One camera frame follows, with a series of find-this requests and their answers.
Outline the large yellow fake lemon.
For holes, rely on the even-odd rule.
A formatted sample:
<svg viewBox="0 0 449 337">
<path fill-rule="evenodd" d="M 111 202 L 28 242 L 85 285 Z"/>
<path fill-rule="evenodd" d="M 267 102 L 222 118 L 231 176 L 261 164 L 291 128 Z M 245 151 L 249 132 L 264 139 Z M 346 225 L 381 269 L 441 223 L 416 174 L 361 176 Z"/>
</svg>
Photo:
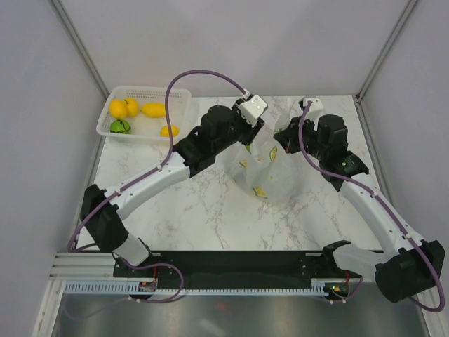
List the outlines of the large yellow fake lemon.
<svg viewBox="0 0 449 337">
<path fill-rule="evenodd" d="M 113 99 L 109 104 L 109 113 L 114 119 L 125 119 L 128 115 L 128 108 L 124 101 Z"/>
</svg>

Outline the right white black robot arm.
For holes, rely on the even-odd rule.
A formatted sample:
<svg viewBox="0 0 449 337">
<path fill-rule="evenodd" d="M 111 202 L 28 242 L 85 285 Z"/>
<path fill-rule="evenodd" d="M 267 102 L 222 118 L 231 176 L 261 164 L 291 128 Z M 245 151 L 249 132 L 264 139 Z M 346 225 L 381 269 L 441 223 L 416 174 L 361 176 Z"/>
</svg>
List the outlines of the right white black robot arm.
<svg viewBox="0 0 449 337">
<path fill-rule="evenodd" d="M 331 114 L 320 117 L 318 122 L 295 117 L 286 129 L 274 135 L 286 153 L 302 153 L 358 211 L 382 247 L 382 252 L 375 253 L 348 241 L 329 244 L 323 248 L 326 255 L 320 261 L 323 273 L 336 277 L 348 271 L 373 280 L 393 303 L 437 288 L 438 306 L 420 307 L 441 312 L 445 307 L 440 281 L 445 249 L 436 240 L 426 241 L 398 214 L 376 186 L 368 167 L 349 151 L 347 135 L 343 118 Z"/>
</svg>

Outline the right aluminium frame post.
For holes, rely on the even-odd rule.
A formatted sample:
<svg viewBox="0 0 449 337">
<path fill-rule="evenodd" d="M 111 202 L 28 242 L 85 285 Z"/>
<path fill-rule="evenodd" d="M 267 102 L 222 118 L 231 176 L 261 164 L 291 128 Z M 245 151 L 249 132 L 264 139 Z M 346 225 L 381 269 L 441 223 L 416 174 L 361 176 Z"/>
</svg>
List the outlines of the right aluminium frame post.
<svg viewBox="0 0 449 337">
<path fill-rule="evenodd" d="M 419 4 L 420 0 L 406 1 L 405 6 L 401 10 L 399 17 L 397 18 L 392 30 L 390 31 L 387 37 L 387 40 L 382 45 L 382 48 L 379 54 L 377 55 L 373 63 L 373 66 L 370 68 L 370 71 L 366 76 L 365 80 L 363 81 L 360 89 L 358 90 L 358 93 L 354 96 L 356 104 L 360 105 L 363 99 L 366 97 L 368 90 L 372 86 L 372 83 L 375 80 L 378 72 L 382 68 L 385 60 L 389 56 L 392 48 L 394 47 L 400 35 L 402 34 L 403 30 L 408 24 L 410 17 L 412 16 L 413 12 L 415 11 L 415 9 Z"/>
</svg>

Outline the small yellow fake lemon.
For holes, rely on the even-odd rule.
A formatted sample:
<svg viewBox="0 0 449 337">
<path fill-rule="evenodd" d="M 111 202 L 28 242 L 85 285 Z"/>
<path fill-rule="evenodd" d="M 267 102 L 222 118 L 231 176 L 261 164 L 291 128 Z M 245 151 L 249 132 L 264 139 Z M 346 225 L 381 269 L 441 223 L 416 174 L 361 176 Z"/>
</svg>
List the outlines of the small yellow fake lemon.
<svg viewBox="0 0 449 337">
<path fill-rule="evenodd" d="M 136 117 L 140 111 L 138 102 L 134 98 L 126 98 L 124 100 L 126 104 L 126 108 L 128 110 L 127 116 L 128 117 Z"/>
</svg>

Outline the small yellow fake citrus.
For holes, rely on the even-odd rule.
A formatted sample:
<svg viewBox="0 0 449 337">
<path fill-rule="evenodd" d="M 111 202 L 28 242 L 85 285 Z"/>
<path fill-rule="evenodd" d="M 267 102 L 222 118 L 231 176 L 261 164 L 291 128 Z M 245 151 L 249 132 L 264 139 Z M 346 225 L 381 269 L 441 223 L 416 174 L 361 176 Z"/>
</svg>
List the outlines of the small yellow fake citrus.
<svg viewBox="0 0 449 337">
<path fill-rule="evenodd" d="M 179 128 L 176 127 L 175 125 L 171 126 L 165 125 L 160 130 L 160 136 L 165 138 L 168 138 L 169 136 L 175 137 L 179 134 L 179 132 L 180 132 Z"/>
</svg>

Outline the white lemon-print plastic bag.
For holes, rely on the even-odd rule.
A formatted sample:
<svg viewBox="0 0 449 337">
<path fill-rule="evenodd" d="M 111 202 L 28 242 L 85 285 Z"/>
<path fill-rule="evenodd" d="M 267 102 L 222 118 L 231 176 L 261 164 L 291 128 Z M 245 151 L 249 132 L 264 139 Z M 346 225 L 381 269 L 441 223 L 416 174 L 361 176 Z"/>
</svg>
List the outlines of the white lemon-print plastic bag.
<svg viewBox="0 0 449 337">
<path fill-rule="evenodd" d="M 299 161 L 287 154 L 274 135 L 287 128 L 292 118 L 294 100 L 275 102 L 262 116 L 265 125 L 252 143 L 242 147 L 227 172 L 247 194 L 272 204 L 282 205 L 297 192 Z"/>
</svg>

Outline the green black-striped fake fruit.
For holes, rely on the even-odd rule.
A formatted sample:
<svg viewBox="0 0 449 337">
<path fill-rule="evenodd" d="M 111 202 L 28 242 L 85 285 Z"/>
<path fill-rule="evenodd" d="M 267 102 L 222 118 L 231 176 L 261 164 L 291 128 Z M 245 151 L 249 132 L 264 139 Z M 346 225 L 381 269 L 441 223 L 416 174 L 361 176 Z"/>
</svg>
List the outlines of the green black-striped fake fruit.
<svg viewBox="0 0 449 337">
<path fill-rule="evenodd" d="M 109 127 L 110 133 L 131 134 L 132 128 L 130 124 L 124 119 L 117 119 L 113 121 Z"/>
</svg>

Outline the left aluminium frame post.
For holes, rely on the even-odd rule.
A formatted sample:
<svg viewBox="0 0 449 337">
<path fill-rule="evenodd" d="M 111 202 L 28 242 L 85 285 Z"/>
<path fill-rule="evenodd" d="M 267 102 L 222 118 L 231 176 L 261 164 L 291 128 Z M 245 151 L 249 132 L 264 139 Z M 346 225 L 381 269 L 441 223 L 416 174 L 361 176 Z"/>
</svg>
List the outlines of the left aluminium frame post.
<svg viewBox="0 0 449 337">
<path fill-rule="evenodd" d="M 91 79 L 94 81 L 95 86 L 101 92 L 102 97 L 107 99 L 109 97 L 109 90 L 107 89 L 106 84 L 104 83 L 100 73 L 98 72 L 95 63 L 93 62 L 92 57 L 90 56 L 88 49 L 83 43 L 77 29 L 72 22 L 66 8 L 64 7 L 61 0 L 48 0 L 48 4 L 52 8 L 54 14 L 57 19 L 60 21 L 64 31 L 66 32 L 69 40 L 74 46 L 76 52 L 78 53 L 82 63 L 87 69 L 88 73 L 91 76 Z"/>
</svg>

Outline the aluminium frame post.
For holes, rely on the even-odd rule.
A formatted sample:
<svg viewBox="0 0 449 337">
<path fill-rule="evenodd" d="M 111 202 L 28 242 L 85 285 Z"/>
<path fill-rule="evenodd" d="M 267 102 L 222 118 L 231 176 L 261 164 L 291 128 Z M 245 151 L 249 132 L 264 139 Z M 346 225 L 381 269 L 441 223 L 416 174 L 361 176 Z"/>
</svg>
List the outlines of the aluminium frame post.
<svg viewBox="0 0 449 337">
<path fill-rule="evenodd" d="M 109 90 L 107 89 L 106 84 L 104 83 L 100 73 L 98 72 L 95 63 L 93 62 L 92 57 L 90 56 L 88 49 L 83 43 L 77 29 L 72 22 L 66 8 L 64 7 L 61 0 L 48 0 L 48 4 L 52 8 L 54 14 L 57 19 L 60 21 L 64 31 L 66 32 L 69 40 L 74 46 L 76 52 L 78 53 L 82 63 L 87 69 L 88 73 L 91 76 L 91 79 L 94 81 L 95 86 L 101 92 L 102 97 L 107 99 L 109 97 Z"/>
<path fill-rule="evenodd" d="M 400 35 L 402 34 L 403 30 L 408 24 L 410 17 L 412 16 L 413 12 L 415 11 L 415 9 L 419 4 L 420 0 L 406 1 L 405 6 L 401 10 L 399 17 L 397 18 L 392 30 L 390 31 L 387 37 L 387 40 L 382 45 L 382 48 L 379 54 L 377 55 L 373 63 L 373 66 L 370 68 L 370 71 L 366 76 L 365 80 L 363 81 L 360 89 L 358 90 L 358 93 L 354 96 L 356 104 L 360 105 L 363 99 L 366 97 L 368 90 L 372 86 L 372 83 L 375 80 L 378 72 L 382 68 L 385 60 L 389 56 L 392 48 L 394 47 Z"/>
</svg>

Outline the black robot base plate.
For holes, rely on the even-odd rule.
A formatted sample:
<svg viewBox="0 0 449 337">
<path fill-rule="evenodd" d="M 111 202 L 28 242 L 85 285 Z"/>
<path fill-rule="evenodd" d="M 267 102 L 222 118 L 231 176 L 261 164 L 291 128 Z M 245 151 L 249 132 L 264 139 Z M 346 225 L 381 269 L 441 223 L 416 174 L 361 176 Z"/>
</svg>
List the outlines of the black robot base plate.
<svg viewBox="0 0 449 337">
<path fill-rule="evenodd" d="M 312 279 L 346 279 L 321 251 L 155 251 L 142 265 L 171 264 L 188 289 L 306 288 Z"/>
</svg>

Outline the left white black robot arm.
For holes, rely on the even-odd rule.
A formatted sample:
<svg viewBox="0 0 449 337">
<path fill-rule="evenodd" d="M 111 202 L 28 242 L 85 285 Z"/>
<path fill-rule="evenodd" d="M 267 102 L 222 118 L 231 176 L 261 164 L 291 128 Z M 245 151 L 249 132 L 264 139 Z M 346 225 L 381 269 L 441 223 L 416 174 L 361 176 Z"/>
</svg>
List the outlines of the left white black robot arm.
<svg viewBox="0 0 449 337">
<path fill-rule="evenodd" d="M 234 143 L 250 144 L 264 126 L 262 115 L 267 108 L 258 95 L 239 99 L 232 107 L 214 105 L 173 146 L 167 159 L 106 189 L 88 187 L 81 221 L 99 250 L 126 260 L 137 276 L 149 275 L 154 267 L 149 249 L 127 231 L 123 221 L 158 193 L 213 165 L 216 156 Z"/>
</svg>

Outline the white plastic fruit basket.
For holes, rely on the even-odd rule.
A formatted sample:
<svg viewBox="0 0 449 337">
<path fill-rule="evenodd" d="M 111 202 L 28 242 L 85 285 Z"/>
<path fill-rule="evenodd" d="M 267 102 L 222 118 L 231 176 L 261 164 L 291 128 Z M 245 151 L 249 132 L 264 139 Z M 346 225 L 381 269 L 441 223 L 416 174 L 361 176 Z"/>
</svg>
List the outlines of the white plastic fruit basket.
<svg viewBox="0 0 449 337">
<path fill-rule="evenodd" d="M 117 86 L 109 95 L 102 109 L 96 131 L 102 136 L 122 138 L 132 141 L 146 141 L 148 143 L 168 144 L 169 137 L 161 137 L 160 130 L 167 125 L 166 116 L 170 117 L 171 125 L 179 128 L 179 134 L 173 137 L 173 142 L 186 136 L 192 129 L 191 122 L 195 116 L 189 112 L 191 93 L 185 89 L 172 89 L 169 93 L 168 103 L 165 103 L 166 89 L 148 86 Z M 114 119 L 109 113 L 109 104 L 113 99 L 124 101 L 126 98 L 134 98 L 140 111 L 136 117 L 126 117 L 131 128 L 131 134 L 110 133 L 109 127 Z M 141 107 L 146 103 L 162 103 L 169 108 L 169 113 L 162 118 L 149 118 L 141 112 Z"/>
</svg>

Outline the yellow fake mango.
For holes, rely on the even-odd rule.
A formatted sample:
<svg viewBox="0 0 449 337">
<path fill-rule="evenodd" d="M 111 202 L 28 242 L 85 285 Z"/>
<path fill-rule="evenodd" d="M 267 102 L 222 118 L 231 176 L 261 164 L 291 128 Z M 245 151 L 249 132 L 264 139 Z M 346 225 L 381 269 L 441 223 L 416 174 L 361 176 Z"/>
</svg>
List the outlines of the yellow fake mango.
<svg viewBox="0 0 449 337">
<path fill-rule="evenodd" d="M 166 108 L 162 103 L 146 103 L 141 107 L 141 112 L 149 118 L 162 118 L 166 115 Z"/>
</svg>

